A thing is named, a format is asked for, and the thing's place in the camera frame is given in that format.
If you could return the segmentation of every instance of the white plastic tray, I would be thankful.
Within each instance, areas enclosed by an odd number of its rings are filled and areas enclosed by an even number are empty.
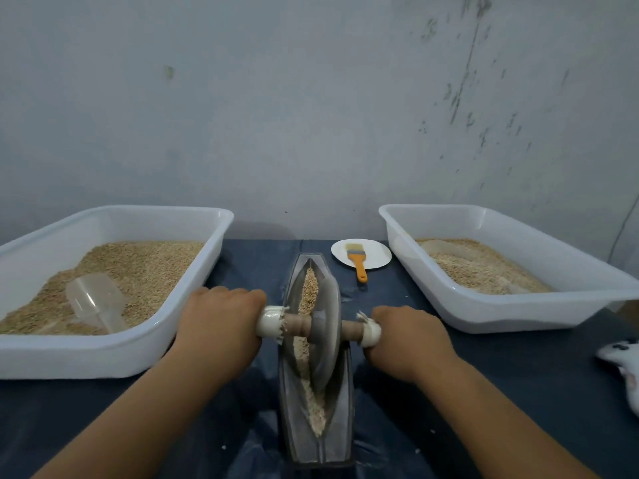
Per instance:
[[[451,326],[467,333],[571,328],[613,301],[639,298],[639,281],[496,211],[472,205],[384,205],[388,241]],[[414,238],[471,238],[500,252],[557,292],[490,296],[462,287]]]
[[[175,335],[188,295],[217,262],[233,213],[221,208],[106,206],[81,211],[0,246],[0,319],[27,304],[55,273],[97,245],[205,242],[153,317],[106,336],[0,335],[0,379],[126,377],[154,365]]]

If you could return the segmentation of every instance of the dark blue tablecloth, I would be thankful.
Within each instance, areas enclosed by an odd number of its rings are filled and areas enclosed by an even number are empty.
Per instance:
[[[340,284],[342,314],[409,305],[434,313],[395,260],[369,273],[367,287],[330,254],[332,241],[224,241],[208,286],[264,289],[280,304],[299,252],[322,252]],[[602,345],[634,336],[602,311],[573,330],[466,335],[450,329],[457,352],[603,478],[639,476],[639,419],[623,382],[593,358]],[[293,471],[277,415],[277,348],[265,340],[252,366],[212,400],[167,458],[161,478],[319,476],[479,477],[451,429],[413,387],[365,363],[355,369],[356,466]],[[115,400],[136,377],[85,381],[0,381],[0,477],[27,478]]]

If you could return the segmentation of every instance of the left hand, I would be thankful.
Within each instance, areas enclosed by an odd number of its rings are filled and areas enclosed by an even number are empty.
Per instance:
[[[219,386],[242,373],[260,350],[256,325],[267,304],[262,290],[202,287],[188,298],[170,353],[207,367]]]

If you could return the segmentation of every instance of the wooden roller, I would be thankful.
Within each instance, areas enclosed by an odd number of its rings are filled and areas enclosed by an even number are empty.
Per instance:
[[[311,316],[302,314],[284,314],[284,334],[308,338],[311,333]],[[342,341],[361,342],[363,339],[363,322],[342,321]]]

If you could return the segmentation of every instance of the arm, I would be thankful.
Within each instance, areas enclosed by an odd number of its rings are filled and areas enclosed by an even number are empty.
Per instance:
[[[435,316],[407,306],[375,308],[373,365],[415,383],[439,410],[486,479],[597,479],[453,350]]]
[[[251,364],[266,302],[260,290],[194,292],[169,352],[34,479],[151,477],[216,391]]]

